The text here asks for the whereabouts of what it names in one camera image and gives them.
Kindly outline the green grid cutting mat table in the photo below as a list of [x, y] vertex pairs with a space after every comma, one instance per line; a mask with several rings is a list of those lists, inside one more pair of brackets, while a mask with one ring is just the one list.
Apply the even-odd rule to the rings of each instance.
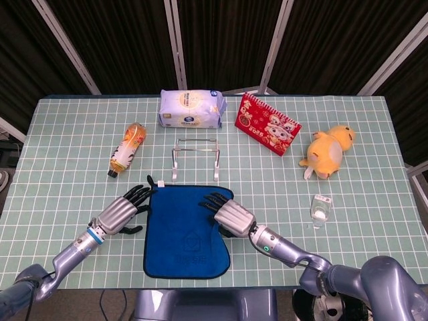
[[[302, 125], [278, 156], [235, 127], [238, 96], [227, 98], [218, 130], [164, 128], [157, 97], [79, 97], [40, 100], [0, 215], [0, 289], [19, 272], [52, 259], [85, 231], [115, 198], [147, 176], [171, 183], [178, 138], [216, 138], [219, 181], [258, 222], [334, 264], [362, 266], [369, 258], [398, 260], [428, 284], [428, 235], [418, 213], [387, 103], [381, 97], [268, 96], [266, 102]], [[110, 157], [133, 123], [146, 128], [130, 166], [108, 176]], [[347, 125], [356, 139], [328, 179], [304, 179], [313, 134]], [[213, 185], [215, 155], [182, 152], [177, 182]], [[332, 198], [325, 225], [314, 229], [314, 195]]]

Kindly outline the red 2026 desk calendar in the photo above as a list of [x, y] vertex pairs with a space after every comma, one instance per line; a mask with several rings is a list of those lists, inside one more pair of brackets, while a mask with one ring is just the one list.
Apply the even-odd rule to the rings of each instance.
[[286, 153], [302, 128], [300, 123], [248, 92], [242, 96], [235, 126], [279, 156]]

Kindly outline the grey-blue robot torso base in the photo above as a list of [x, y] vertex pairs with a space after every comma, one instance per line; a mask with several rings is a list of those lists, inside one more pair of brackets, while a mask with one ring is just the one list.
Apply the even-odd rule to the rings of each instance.
[[273, 289], [139, 290], [129, 321], [278, 321]]

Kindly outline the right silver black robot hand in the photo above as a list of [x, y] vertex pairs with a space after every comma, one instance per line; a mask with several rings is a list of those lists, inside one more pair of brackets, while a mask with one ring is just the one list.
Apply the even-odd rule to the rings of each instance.
[[210, 212], [210, 220], [216, 222], [226, 237], [248, 237], [257, 225], [254, 214], [233, 199], [218, 192], [203, 196], [200, 207]]

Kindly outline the yellow plush toy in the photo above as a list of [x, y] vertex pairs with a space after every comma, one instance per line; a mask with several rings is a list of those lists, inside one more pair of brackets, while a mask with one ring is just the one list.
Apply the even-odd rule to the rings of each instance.
[[326, 180], [340, 169], [343, 154], [351, 149], [356, 133], [347, 125], [337, 125], [326, 132], [315, 132], [313, 136], [314, 140], [307, 149], [306, 158], [303, 158], [299, 165], [306, 167], [305, 180], [308, 180], [312, 173], [319, 179]]

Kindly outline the blue kitchen towel black trim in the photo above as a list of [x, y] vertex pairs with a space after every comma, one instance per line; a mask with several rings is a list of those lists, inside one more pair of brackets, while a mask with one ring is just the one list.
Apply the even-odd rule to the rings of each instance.
[[152, 278], [206, 280], [223, 275], [230, 256], [219, 224], [217, 204], [206, 208], [210, 196], [220, 202], [233, 191], [213, 185], [160, 186], [147, 181], [150, 196], [144, 240], [144, 272]]

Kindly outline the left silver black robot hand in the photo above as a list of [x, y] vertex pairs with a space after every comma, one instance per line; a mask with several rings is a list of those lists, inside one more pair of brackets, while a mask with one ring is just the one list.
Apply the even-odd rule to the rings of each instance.
[[103, 235], [117, 233], [132, 235], [142, 231], [143, 227], [127, 227], [126, 225], [139, 213], [148, 211], [149, 206], [143, 203], [154, 193], [150, 187], [137, 185], [123, 196], [115, 199], [105, 210], [92, 218], [88, 224], [94, 231], [102, 230]]

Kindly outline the orange tea plastic bottle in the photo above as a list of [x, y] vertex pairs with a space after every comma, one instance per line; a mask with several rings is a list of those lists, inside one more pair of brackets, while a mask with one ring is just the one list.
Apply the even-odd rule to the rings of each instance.
[[109, 177], [116, 178], [130, 166], [145, 138], [146, 128], [140, 123], [135, 122], [126, 129], [124, 138], [110, 157]]

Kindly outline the small clear white container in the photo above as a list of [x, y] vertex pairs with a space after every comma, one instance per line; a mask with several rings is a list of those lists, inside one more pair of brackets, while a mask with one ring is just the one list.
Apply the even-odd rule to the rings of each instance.
[[332, 207], [332, 198], [323, 195], [314, 195], [310, 210], [314, 229], [319, 229], [327, 222]]

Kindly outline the dark folding screen white frame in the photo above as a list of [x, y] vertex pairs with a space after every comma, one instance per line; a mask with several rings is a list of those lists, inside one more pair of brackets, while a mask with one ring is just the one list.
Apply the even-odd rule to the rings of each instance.
[[[165, 0], [45, 0], [102, 94], [178, 86]], [[187, 85], [261, 84], [283, 0], [177, 0]], [[359, 93], [428, 14], [428, 0], [294, 0], [269, 89]], [[89, 88], [32, 0], [0, 0], [0, 117], [27, 132], [37, 102]], [[375, 91], [404, 161], [428, 161], [428, 37]]]

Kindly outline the black round bin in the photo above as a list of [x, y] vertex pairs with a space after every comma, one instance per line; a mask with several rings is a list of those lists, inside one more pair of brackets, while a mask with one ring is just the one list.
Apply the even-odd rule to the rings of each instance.
[[350, 296], [333, 293], [331, 296], [313, 296], [296, 290], [292, 306], [300, 321], [370, 321], [366, 305]]

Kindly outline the lavender tissue pack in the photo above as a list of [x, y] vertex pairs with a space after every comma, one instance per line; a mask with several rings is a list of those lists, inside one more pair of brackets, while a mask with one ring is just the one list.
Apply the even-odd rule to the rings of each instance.
[[163, 127], [221, 128], [226, 99], [217, 90], [161, 90], [158, 120]]

